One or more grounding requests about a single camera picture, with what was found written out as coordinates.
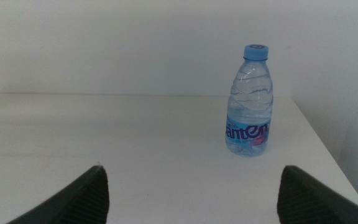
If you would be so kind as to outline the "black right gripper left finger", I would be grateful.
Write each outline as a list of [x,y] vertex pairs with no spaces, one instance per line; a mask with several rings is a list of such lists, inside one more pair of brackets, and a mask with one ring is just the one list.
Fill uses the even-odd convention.
[[93,166],[61,191],[10,224],[105,224],[109,211],[108,177]]

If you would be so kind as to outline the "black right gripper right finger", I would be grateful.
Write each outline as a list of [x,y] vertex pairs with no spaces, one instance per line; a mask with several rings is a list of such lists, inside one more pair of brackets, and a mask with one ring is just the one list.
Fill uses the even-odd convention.
[[284,224],[358,224],[357,204],[297,166],[282,171],[277,213]]

